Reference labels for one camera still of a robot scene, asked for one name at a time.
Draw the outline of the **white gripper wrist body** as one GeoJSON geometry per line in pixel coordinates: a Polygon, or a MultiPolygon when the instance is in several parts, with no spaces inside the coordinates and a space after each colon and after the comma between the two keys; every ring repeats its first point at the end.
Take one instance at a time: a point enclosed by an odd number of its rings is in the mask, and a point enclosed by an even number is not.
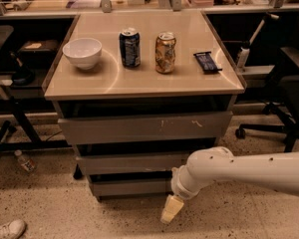
{"type": "Polygon", "coordinates": [[[199,193],[199,185],[185,166],[174,167],[171,172],[172,179],[170,185],[174,195],[183,200],[189,200],[199,193]]]}

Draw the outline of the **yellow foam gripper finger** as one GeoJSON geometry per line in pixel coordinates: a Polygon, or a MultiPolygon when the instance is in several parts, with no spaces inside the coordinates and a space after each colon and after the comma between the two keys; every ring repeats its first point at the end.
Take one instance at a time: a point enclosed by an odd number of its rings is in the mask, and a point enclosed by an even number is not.
{"type": "Polygon", "coordinates": [[[160,221],[164,224],[170,223],[181,210],[183,205],[184,202],[181,198],[175,195],[169,195],[162,210],[160,221]]]}

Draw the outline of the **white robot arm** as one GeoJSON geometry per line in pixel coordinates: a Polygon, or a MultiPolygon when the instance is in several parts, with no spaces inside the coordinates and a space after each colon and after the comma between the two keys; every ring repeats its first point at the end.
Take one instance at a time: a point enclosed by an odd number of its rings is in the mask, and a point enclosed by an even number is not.
{"type": "Polygon", "coordinates": [[[168,224],[185,200],[218,181],[239,181],[299,196],[299,152],[235,156],[223,146],[193,152],[186,164],[172,169],[172,194],[160,221],[168,224]]]}

